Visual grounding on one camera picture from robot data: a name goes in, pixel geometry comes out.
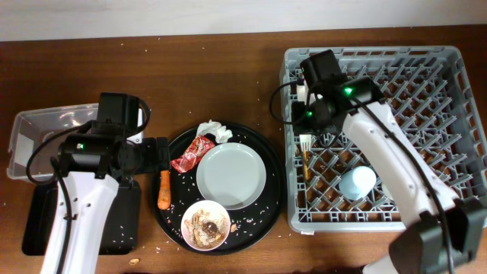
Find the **white plastic fork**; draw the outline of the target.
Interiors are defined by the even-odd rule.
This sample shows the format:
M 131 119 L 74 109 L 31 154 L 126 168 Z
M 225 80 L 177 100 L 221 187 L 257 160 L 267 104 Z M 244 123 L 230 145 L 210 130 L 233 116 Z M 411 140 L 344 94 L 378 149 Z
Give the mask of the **white plastic fork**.
M 312 147 L 312 135 L 300 134 L 299 135 L 300 147 L 302 151 L 309 151 Z

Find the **red snack wrapper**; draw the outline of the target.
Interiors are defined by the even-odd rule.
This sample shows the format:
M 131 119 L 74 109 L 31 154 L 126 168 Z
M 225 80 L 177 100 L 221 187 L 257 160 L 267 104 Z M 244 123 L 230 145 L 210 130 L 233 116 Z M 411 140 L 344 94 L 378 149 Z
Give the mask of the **red snack wrapper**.
M 186 173 L 192 170 L 214 147 L 214 142 L 203 135 L 198 135 L 179 158 L 171 161 L 171 166 L 179 173 Z

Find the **wooden chopstick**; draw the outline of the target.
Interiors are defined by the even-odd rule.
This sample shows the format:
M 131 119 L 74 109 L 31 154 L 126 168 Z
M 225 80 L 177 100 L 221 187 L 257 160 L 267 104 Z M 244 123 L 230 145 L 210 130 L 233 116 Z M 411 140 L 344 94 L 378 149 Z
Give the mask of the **wooden chopstick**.
M 308 173 L 308 166 L 307 166 L 307 151 L 306 150 L 303 150 L 301 152 L 301 157 L 302 157 L 304 182 L 307 183 L 309 180 L 309 173 Z

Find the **orange carrot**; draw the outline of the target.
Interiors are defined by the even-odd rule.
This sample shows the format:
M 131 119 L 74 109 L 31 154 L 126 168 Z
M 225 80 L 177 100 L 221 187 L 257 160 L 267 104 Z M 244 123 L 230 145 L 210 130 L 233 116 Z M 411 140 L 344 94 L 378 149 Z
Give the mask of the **orange carrot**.
M 170 191 L 170 171 L 162 170 L 160 172 L 160 189 L 158 193 L 158 208 L 166 210 L 171 205 L 171 191 Z

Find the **white napkin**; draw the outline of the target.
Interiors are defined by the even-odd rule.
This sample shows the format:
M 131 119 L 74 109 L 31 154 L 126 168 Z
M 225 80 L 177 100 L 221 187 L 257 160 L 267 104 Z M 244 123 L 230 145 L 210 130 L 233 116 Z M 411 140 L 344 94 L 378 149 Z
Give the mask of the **white napkin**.
M 197 136 L 208 134 L 213 135 L 218 144 L 227 143 L 228 140 L 233 137 L 233 132 L 230 129 L 223 126 L 221 123 L 212 120 L 199 124 L 196 130 Z

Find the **light blue cup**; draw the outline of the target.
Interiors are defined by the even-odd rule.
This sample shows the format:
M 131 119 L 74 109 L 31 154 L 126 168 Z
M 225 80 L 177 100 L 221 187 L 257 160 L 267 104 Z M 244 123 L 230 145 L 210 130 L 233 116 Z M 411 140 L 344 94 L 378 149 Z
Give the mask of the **light blue cup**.
M 371 168 L 359 166 L 341 176 L 339 191 L 347 199 L 358 200 L 372 191 L 376 180 L 377 175 Z

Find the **grey round plate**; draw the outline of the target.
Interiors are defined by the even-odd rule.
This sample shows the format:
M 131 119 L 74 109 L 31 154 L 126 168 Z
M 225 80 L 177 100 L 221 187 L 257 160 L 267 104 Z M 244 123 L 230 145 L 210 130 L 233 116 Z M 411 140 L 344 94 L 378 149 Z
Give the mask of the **grey round plate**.
M 202 197 L 227 210 L 238 210 L 255 202 L 266 185 L 266 166 L 251 147 L 224 143 L 207 152 L 196 169 Z

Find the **white bowl with leftovers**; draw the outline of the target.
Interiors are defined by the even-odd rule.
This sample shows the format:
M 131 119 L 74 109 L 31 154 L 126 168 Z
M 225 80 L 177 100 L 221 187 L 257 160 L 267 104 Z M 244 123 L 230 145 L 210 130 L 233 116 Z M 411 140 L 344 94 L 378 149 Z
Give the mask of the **white bowl with leftovers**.
M 216 250 L 227 239 L 231 220 L 227 210 L 217 202 L 202 200 L 193 203 L 183 214 L 180 232 L 193 250 Z

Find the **white paper cup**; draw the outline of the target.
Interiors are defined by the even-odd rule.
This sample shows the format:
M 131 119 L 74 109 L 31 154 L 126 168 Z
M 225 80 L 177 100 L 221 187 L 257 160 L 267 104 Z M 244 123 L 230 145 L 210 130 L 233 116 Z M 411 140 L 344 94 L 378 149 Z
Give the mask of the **white paper cup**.
M 382 191 L 384 192 L 384 195 L 391 201 L 393 201 L 393 196 L 392 194 L 390 193 L 390 191 L 387 189 L 386 185 L 384 183 L 382 183 Z

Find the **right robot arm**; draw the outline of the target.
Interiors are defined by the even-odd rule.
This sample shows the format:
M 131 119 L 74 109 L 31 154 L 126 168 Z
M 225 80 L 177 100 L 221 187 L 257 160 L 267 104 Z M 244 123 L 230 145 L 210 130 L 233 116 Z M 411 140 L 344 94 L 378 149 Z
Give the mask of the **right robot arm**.
M 406 229 L 382 259 L 356 273 L 443 273 L 476 258 L 486 206 L 462 200 L 426 164 L 368 77 L 348 79 L 331 49 L 300 63 L 309 92 L 303 118 L 334 126 L 369 160 L 389 190 Z

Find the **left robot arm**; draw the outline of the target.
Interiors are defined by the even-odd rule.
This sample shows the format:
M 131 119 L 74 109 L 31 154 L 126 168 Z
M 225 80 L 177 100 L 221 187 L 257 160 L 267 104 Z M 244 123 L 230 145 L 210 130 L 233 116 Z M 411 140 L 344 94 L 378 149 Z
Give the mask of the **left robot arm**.
M 93 273 L 120 184 L 149 173 L 168 181 L 167 139 L 131 140 L 144 131 L 150 117 L 142 99 L 102 93 L 96 119 L 62 132 L 65 141 L 50 159 L 58 196 L 43 273 Z

